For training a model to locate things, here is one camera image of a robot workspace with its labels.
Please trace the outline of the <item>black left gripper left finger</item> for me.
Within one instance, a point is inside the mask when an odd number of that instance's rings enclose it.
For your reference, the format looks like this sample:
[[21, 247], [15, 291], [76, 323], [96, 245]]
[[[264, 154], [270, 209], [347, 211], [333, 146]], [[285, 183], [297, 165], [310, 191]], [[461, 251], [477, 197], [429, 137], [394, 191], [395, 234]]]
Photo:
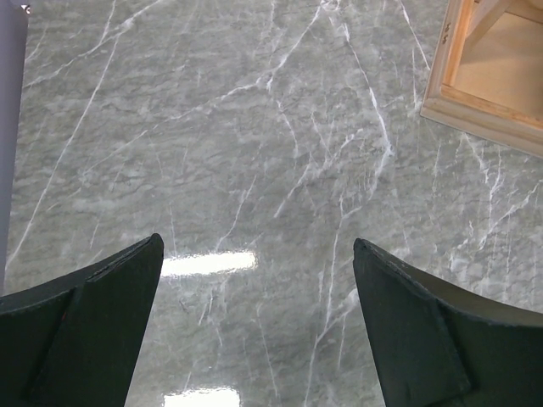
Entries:
[[122, 406], [164, 259], [157, 233], [1, 298], [3, 406]]

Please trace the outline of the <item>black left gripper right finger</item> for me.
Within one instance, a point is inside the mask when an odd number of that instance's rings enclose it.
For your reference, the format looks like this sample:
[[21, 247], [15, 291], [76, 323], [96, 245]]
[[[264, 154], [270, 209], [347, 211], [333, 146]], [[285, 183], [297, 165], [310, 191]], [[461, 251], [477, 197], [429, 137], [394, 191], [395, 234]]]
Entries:
[[354, 242], [355, 282], [388, 406], [540, 406], [542, 315]]

